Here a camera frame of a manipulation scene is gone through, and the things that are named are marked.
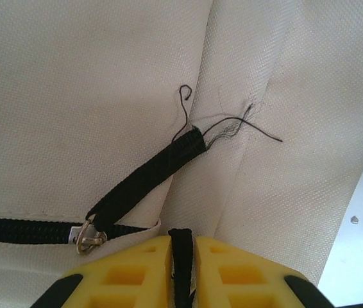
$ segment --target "black webbing strap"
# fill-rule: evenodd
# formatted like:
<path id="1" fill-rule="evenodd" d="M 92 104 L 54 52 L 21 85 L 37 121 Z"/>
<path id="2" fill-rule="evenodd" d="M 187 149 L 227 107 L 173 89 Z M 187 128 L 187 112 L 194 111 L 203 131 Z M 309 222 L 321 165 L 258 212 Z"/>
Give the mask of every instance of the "black webbing strap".
<path id="1" fill-rule="evenodd" d="M 105 231 L 156 186 L 205 151 L 203 136 L 194 127 L 117 184 L 87 213 L 86 219 L 95 214 L 93 224 L 96 230 Z"/>
<path id="2" fill-rule="evenodd" d="M 311 282 L 294 275 L 285 276 L 284 281 L 305 308 L 334 308 Z"/>
<path id="3" fill-rule="evenodd" d="M 174 306 L 191 308 L 194 293 L 190 296 L 193 263 L 193 238 L 190 229 L 172 229 L 171 248 L 174 264 Z"/>
<path id="4" fill-rule="evenodd" d="M 124 226 L 124 225 L 112 225 L 105 230 L 105 233 L 109 241 L 111 239 L 115 239 L 116 237 L 121 237 L 124 235 L 137 233 L 145 230 L 147 230 L 147 228 Z"/>
<path id="5" fill-rule="evenodd" d="M 82 275 L 73 274 L 57 280 L 30 308 L 62 308 L 82 279 Z"/>

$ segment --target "metal clip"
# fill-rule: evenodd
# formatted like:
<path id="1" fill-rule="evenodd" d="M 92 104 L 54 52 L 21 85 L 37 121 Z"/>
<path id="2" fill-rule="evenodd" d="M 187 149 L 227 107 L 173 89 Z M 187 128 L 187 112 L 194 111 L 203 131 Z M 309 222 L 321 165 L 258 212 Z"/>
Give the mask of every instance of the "metal clip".
<path id="1" fill-rule="evenodd" d="M 106 233 L 98 232 L 92 222 L 93 218 L 89 218 L 81 227 L 71 228 L 69 244 L 76 244 L 76 251 L 80 255 L 91 252 L 107 241 Z"/>

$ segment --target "textured fabric surface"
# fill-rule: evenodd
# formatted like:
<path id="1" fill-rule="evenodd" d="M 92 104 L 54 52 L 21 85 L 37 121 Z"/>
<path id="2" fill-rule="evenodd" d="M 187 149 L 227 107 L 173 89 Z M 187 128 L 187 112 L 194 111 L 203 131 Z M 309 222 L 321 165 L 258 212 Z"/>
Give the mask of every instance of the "textured fabric surface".
<path id="1" fill-rule="evenodd" d="M 194 108 L 247 129 L 179 172 L 163 232 L 189 227 L 301 271 L 317 284 L 363 168 L 363 1 L 217 1 Z"/>
<path id="2" fill-rule="evenodd" d="M 0 1 L 0 218 L 83 221 L 190 120 L 250 128 L 180 170 L 88 257 L 0 243 L 0 307 L 70 268 L 191 228 L 317 283 L 363 168 L 363 1 Z"/>

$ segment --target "loose black thread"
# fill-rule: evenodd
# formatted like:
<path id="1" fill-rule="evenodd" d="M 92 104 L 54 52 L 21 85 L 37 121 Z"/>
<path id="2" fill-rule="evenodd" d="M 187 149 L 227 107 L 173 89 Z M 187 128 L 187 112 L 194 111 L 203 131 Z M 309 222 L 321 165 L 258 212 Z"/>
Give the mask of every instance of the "loose black thread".
<path id="1" fill-rule="evenodd" d="M 275 141 L 278 141 L 278 142 L 283 142 L 280 138 L 277 138 L 277 137 L 275 137 L 273 135 L 270 135 L 269 133 L 263 131 L 261 128 L 255 126 L 253 123 L 250 123 L 248 121 L 248 117 L 249 117 L 250 111 L 251 111 L 251 109 L 253 107 L 254 107 L 253 104 L 251 104 L 249 107 L 247 107 L 246 111 L 244 112 L 243 117 L 234 117 L 234 116 L 225 117 L 224 119 L 221 119 L 220 121 L 214 123 L 212 126 L 210 126 L 209 128 L 207 128 L 207 130 L 205 130 L 205 132 L 203 133 L 203 137 L 210 130 L 212 130 L 217 125 L 221 124 L 222 122 L 229 121 L 229 120 L 239 121 L 238 123 L 233 123 L 233 124 L 228 125 L 225 129 L 221 130 L 216 136 L 214 136 L 207 143 L 207 149 L 210 149 L 212 147 L 213 143 L 216 142 L 219 139 L 231 139 L 232 137 L 236 136 L 244 124 L 246 124 L 246 125 L 254 128 L 254 129 L 258 130 L 260 133 L 262 133 L 266 137 L 269 137 L 272 140 L 275 140 Z"/>
<path id="2" fill-rule="evenodd" d="M 187 96 L 183 97 L 183 94 L 182 94 L 182 90 L 183 88 L 188 88 L 189 89 L 189 93 L 187 94 Z M 181 133 L 184 128 L 187 126 L 187 123 L 189 121 L 189 117 L 187 115 L 187 110 L 186 110 L 186 107 L 184 105 L 184 101 L 187 101 L 190 96 L 192 94 L 192 88 L 190 88 L 190 86 L 188 85 L 182 85 L 180 86 L 179 88 L 179 95 L 180 95 L 180 105 L 184 111 L 184 114 L 185 114 L 185 123 L 183 125 L 183 127 L 176 133 L 176 135 L 174 135 L 173 139 L 172 139 L 172 142 L 175 140 L 175 138 L 178 136 L 179 133 Z M 215 128 L 217 125 L 225 122 L 225 121 L 229 121 L 229 120 L 236 120 L 238 121 L 238 123 L 233 123 L 233 124 L 230 124 L 228 125 L 226 128 L 224 128 L 223 130 L 221 130 L 216 136 L 214 136 L 206 145 L 206 149 L 209 150 L 213 143 L 216 142 L 217 140 L 219 139 L 231 139 L 233 138 L 234 136 L 236 136 L 239 131 L 241 130 L 242 126 L 244 124 L 258 130 L 260 133 L 262 133 L 263 135 L 265 135 L 266 137 L 269 137 L 270 139 L 272 140 L 275 140 L 275 141 L 278 141 L 278 142 L 283 142 L 280 138 L 277 138 L 273 135 L 270 135 L 269 133 L 263 131 L 261 128 L 257 127 L 256 125 L 254 125 L 253 123 L 250 123 L 249 122 L 249 115 L 250 115 L 250 111 L 253 109 L 254 107 L 254 104 L 250 104 L 249 107 L 247 107 L 246 111 L 244 112 L 243 114 L 243 117 L 235 117 L 235 116 L 230 116 L 230 117 L 225 117 L 224 119 L 214 123 L 211 127 L 209 127 L 207 130 L 205 130 L 205 132 L 202 134 L 203 137 L 210 131 L 212 130 L 213 128 Z"/>
<path id="3" fill-rule="evenodd" d="M 187 88 L 189 90 L 189 93 L 185 97 L 183 97 L 183 93 L 182 93 L 183 88 Z M 187 123 L 189 121 L 189 116 L 187 115 L 187 110 L 186 110 L 186 107 L 183 104 L 183 102 L 188 101 L 189 98 L 191 97 L 192 93 L 193 93 L 193 90 L 192 90 L 192 88 L 190 88 L 189 85 L 182 85 L 179 88 L 180 104 L 181 104 L 181 107 L 183 107 L 184 116 L 185 116 L 185 123 L 184 123 L 183 127 L 180 128 L 180 130 L 176 133 L 176 135 L 174 135 L 173 139 L 171 139 L 171 142 L 175 141 L 178 134 L 181 133 L 185 129 L 185 127 L 187 126 Z"/>

